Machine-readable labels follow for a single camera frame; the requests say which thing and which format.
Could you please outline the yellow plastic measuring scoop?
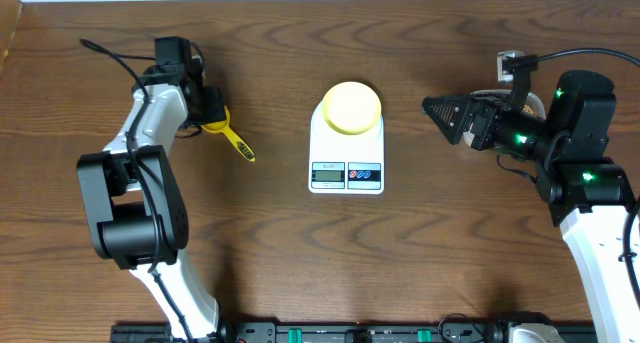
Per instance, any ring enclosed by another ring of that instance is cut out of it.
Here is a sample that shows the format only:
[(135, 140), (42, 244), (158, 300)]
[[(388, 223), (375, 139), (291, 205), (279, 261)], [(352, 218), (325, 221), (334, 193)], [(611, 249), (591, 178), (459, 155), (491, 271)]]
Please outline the yellow plastic measuring scoop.
[(255, 162), (256, 155), (251, 147), (237, 134), (231, 127), (231, 114), (227, 106), (224, 107), (225, 119), (222, 121), (207, 123), (202, 129), (211, 134), (222, 134), (231, 145), (240, 153), (247, 161)]

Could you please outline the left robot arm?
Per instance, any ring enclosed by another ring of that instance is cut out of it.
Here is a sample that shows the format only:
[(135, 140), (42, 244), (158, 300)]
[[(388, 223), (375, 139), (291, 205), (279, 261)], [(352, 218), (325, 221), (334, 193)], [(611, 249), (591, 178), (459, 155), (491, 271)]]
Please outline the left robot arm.
[(186, 249), (189, 222), (168, 153), (176, 133), (221, 104), (203, 84), (204, 62), (160, 58), (138, 77), (132, 109), (76, 172), (93, 247), (145, 285), (183, 342), (231, 342), (232, 325), (202, 284)]

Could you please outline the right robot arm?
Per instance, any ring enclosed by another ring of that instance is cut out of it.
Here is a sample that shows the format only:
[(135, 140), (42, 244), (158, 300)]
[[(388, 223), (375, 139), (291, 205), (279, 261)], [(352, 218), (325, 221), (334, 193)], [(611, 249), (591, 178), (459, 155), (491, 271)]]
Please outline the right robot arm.
[(606, 157), (615, 113), (604, 75), (563, 73), (545, 117), (508, 103), (504, 94), (427, 97), (422, 111), (450, 144), (464, 133), (472, 148), (498, 149), (531, 161), (532, 177), (578, 267), (601, 342), (639, 339), (639, 202), (624, 170)]

